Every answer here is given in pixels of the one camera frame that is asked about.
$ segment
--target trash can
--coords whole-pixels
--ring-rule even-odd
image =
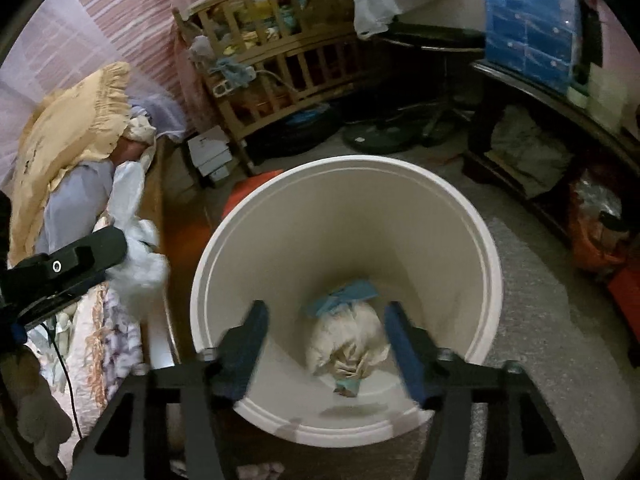
[[[215,346],[253,300],[270,327],[247,396],[246,420],[287,440],[363,446],[416,428],[430,416],[407,396],[390,354],[351,399],[330,375],[306,370],[314,321],[303,307],[358,278],[436,343],[480,364],[495,336],[502,274],[478,212],[452,185],[413,164],[350,155],[304,164],[247,196],[220,224],[191,293],[196,350]]]

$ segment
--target orange cloth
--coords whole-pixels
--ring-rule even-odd
[[[249,195],[253,190],[258,189],[265,182],[270,181],[273,177],[283,173],[284,170],[268,171],[257,176],[251,176],[242,182],[238,182],[231,190],[231,196],[226,201],[225,208],[222,211],[222,218],[227,216],[233,209],[242,202],[242,199]]]

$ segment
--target pillow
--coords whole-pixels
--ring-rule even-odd
[[[49,194],[81,161],[103,160],[129,123],[129,65],[117,62],[47,96],[22,131],[15,165],[9,262],[31,256]]]

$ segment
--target gray floor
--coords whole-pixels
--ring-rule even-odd
[[[437,148],[414,148],[398,158],[433,171],[456,186],[487,222],[500,254],[505,297],[487,364],[524,364],[566,433],[587,480],[614,479],[639,441],[640,370],[626,358],[627,334],[604,291],[575,270],[566,248],[518,202],[462,175],[459,134]],[[339,137],[303,155],[268,160],[263,171],[292,168],[353,153]],[[220,217],[233,181],[207,190],[207,215]],[[347,450],[293,444],[228,414],[240,462],[280,460],[284,479],[408,479],[425,428],[373,446]],[[481,422],[476,420],[467,477],[478,478]]]

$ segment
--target black cable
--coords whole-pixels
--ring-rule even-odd
[[[71,386],[71,379],[69,378],[69,373],[66,371],[65,362],[62,359],[62,355],[60,355],[60,350],[58,350],[58,345],[56,345],[55,335],[52,335],[47,325],[45,325],[44,323],[41,323],[40,326],[47,331],[47,335],[49,336],[49,341],[53,345],[53,348],[56,351],[56,355],[58,356],[58,360],[60,361],[60,366],[62,366],[62,371],[65,373],[66,382],[69,386],[69,395],[71,396],[71,409],[74,412],[74,421],[76,423],[76,431],[78,432],[78,437],[82,439],[82,432],[80,431],[80,424],[78,423],[78,414],[76,413],[76,402],[74,401],[74,389]]]

